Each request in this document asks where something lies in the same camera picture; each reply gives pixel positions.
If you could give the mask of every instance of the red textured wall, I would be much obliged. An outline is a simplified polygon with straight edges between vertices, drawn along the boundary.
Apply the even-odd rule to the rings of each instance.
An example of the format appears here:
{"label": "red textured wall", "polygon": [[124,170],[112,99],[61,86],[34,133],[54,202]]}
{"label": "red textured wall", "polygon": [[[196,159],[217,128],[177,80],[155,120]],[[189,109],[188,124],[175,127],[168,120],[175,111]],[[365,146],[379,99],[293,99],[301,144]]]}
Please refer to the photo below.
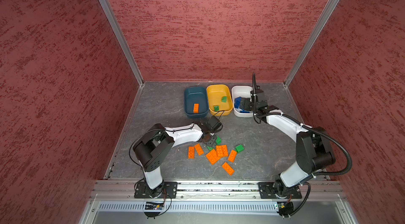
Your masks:
{"label": "red textured wall", "polygon": [[98,0],[0,3],[0,222],[77,223],[136,80]]}
{"label": "red textured wall", "polygon": [[341,0],[290,85],[305,122],[350,151],[337,179],[361,223],[405,222],[404,65],[405,0]]}
{"label": "red textured wall", "polygon": [[283,81],[327,0],[109,0],[146,80]]}

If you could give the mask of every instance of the plastic container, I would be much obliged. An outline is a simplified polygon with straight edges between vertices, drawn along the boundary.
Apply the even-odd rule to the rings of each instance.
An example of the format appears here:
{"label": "plastic container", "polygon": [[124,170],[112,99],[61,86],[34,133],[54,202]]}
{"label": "plastic container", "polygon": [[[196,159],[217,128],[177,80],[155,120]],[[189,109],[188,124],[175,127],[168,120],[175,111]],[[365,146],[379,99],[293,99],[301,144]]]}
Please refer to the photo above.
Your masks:
{"label": "plastic container", "polygon": [[[237,85],[232,88],[232,102],[235,103],[235,98],[243,97],[250,98],[250,91],[253,90],[250,86]],[[233,113],[238,117],[253,117],[253,112],[241,113],[241,109],[233,107]]]}
{"label": "plastic container", "polygon": [[[194,113],[194,104],[198,104],[198,113]],[[184,110],[187,117],[192,119],[208,114],[208,96],[204,87],[195,86],[184,90]]]}
{"label": "plastic container", "polygon": [[[215,84],[207,87],[209,111],[212,115],[222,116],[230,114],[233,109],[232,97],[229,88],[223,84]],[[226,96],[226,102],[222,102],[222,97]],[[219,111],[224,110],[224,113],[214,111],[214,106],[219,106]]]}

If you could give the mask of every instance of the aluminum frame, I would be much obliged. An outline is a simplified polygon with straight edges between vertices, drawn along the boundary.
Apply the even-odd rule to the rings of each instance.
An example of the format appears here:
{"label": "aluminum frame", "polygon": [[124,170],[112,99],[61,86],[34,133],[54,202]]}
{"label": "aluminum frame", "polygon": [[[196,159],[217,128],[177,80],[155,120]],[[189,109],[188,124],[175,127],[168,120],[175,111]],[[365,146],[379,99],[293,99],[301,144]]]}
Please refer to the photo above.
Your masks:
{"label": "aluminum frame", "polygon": [[298,69],[301,67],[302,62],[306,58],[308,52],[311,50],[313,44],[315,43],[316,39],[318,38],[319,34],[321,33],[323,27],[327,23],[329,17],[331,16],[332,12],[334,11],[337,3],[340,0],[328,0],[325,8],[323,9],[321,15],[318,18],[314,28],[312,29],[311,34],[309,35],[304,47],[302,48],[300,54],[297,57],[294,65],[292,66],[290,72],[288,73],[284,84],[285,86],[289,86],[292,79],[294,78],[295,74],[298,72]]}
{"label": "aluminum frame", "polygon": [[[134,185],[138,180],[110,179],[98,180],[91,193],[80,224],[91,224],[94,221],[99,206],[106,203],[128,205],[130,202],[142,204],[145,199],[133,198]],[[287,199],[261,199],[258,191],[258,180],[176,180],[177,195],[173,199],[176,204],[247,204],[263,205],[270,202],[286,201]],[[357,224],[357,219],[347,201],[339,181],[310,181],[311,194],[308,201],[336,202],[339,214],[345,224]],[[301,186],[302,197],[306,195],[306,186]]]}
{"label": "aluminum frame", "polygon": [[288,89],[288,87],[286,85],[284,85],[284,89],[286,90],[288,100],[290,100],[290,103],[292,105],[292,110],[295,112],[295,115],[297,115],[297,120],[300,121],[301,123],[304,123],[304,120],[301,117],[300,111],[298,110],[297,104],[295,103],[290,90]]}
{"label": "aluminum frame", "polygon": [[134,73],[134,76],[135,76],[136,80],[138,81],[139,86],[141,86],[144,83],[144,79],[142,78],[142,75],[140,74],[139,68],[135,62],[134,56],[132,55],[132,52],[128,46],[128,43],[126,42],[124,34],[122,33],[121,27],[119,27],[119,24],[118,24],[117,18],[114,15],[113,9],[111,8],[111,5],[108,2],[108,0],[99,0],[99,2],[101,4],[101,7],[104,10],[105,15],[107,16],[108,21],[110,22],[111,28],[113,29],[115,36],[117,37],[119,45],[121,46],[121,49],[124,52],[124,55],[128,60],[128,63],[132,69],[132,72]]}
{"label": "aluminum frame", "polygon": [[144,87],[144,84],[139,85],[139,89],[136,92],[134,102],[132,103],[131,109],[129,110],[129,114],[127,116],[127,119],[125,120],[125,124],[124,124],[124,127],[122,128],[117,145],[115,146],[114,153],[111,156],[107,170],[104,174],[104,179],[109,179],[110,173],[113,172],[114,163],[117,161],[117,156],[119,154],[119,151],[121,150],[122,144],[124,143],[124,139],[128,133],[128,129],[131,124],[131,121],[134,118],[136,107],[138,106],[140,96],[142,95],[143,87]]}
{"label": "aluminum frame", "polygon": [[[134,185],[138,180],[98,180],[90,198],[98,201],[143,201],[133,198]],[[286,201],[287,199],[261,199],[258,180],[173,180],[178,182],[174,201]],[[347,201],[339,181],[310,181],[311,195],[308,201]],[[301,186],[306,194],[306,186]]]}

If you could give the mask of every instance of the orange lego brick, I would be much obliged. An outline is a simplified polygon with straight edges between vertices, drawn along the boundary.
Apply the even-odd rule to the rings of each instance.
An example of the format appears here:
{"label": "orange lego brick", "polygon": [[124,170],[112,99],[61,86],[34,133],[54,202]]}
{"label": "orange lego brick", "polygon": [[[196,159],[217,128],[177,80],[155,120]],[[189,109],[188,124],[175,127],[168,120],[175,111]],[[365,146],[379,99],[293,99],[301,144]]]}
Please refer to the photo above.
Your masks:
{"label": "orange lego brick", "polygon": [[194,148],[196,149],[197,154],[198,154],[199,156],[204,153],[203,149],[202,149],[201,146],[200,146],[200,143],[197,143],[197,145],[195,145]]}
{"label": "orange lego brick", "polygon": [[194,159],[194,147],[188,147],[188,159]]}
{"label": "orange lego brick", "polygon": [[205,157],[209,160],[211,165],[214,165],[220,159],[215,150],[211,150],[208,154],[205,155]]}
{"label": "orange lego brick", "polygon": [[228,157],[228,161],[230,161],[230,162],[235,161],[236,154],[237,154],[237,152],[235,150],[231,150],[229,157]]}
{"label": "orange lego brick", "polygon": [[194,113],[198,113],[198,107],[199,107],[199,104],[194,104],[194,109],[193,109]]}
{"label": "orange lego brick", "polygon": [[228,148],[226,145],[222,145],[222,152],[224,154],[224,157],[228,156]]}
{"label": "orange lego brick", "polygon": [[219,157],[219,158],[224,157],[224,153],[223,153],[223,151],[222,151],[222,146],[221,146],[221,145],[217,145],[216,149],[217,149],[217,155],[218,155],[218,157]]}
{"label": "orange lego brick", "polygon": [[227,162],[225,162],[222,167],[224,168],[224,170],[230,175],[232,176],[232,174],[235,172],[234,169],[232,169],[229,164]]}
{"label": "orange lego brick", "polygon": [[217,145],[217,155],[220,158],[228,156],[228,148],[226,145]]}

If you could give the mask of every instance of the black mounting plate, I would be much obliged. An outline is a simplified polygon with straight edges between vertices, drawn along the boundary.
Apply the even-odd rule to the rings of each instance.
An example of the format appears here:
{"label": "black mounting plate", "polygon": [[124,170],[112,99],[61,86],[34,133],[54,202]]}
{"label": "black mounting plate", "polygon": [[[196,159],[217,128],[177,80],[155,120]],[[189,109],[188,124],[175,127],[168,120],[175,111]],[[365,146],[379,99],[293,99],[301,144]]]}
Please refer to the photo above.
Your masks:
{"label": "black mounting plate", "polygon": [[[280,199],[279,197],[276,196],[276,194],[272,193],[270,191],[271,188],[273,188],[273,182],[259,182],[259,193],[260,193],[260,198],[261,199]],[[295,190],[294,193],[291,194],[291,199],[301,199],[302,195],[301,192],[297,186],[297,189]]]}
{"label": "black mounting plate", "polygon": [[[177,182],[166,182],[163,186],[163,189],[166,190],[166,193],[173,199],[176,198],[177,193]],[[163,198],[164,194],[160,194],[157,198]],[[152,198],[150,196],[149,190],[146,188],[145,182],[139,182],[136,184],[134,198]]]}
{"label": "black mounting plate", "polygon": [[217,145],[217,143],[215,142],[217,137],[218,136],[216,136],[216,135],[211,135],[209,141],[207,141],[207,142],[201,141],[201,142],[204,143],[205,145],[209,146],[209,147],[215,148],[215,146]]}

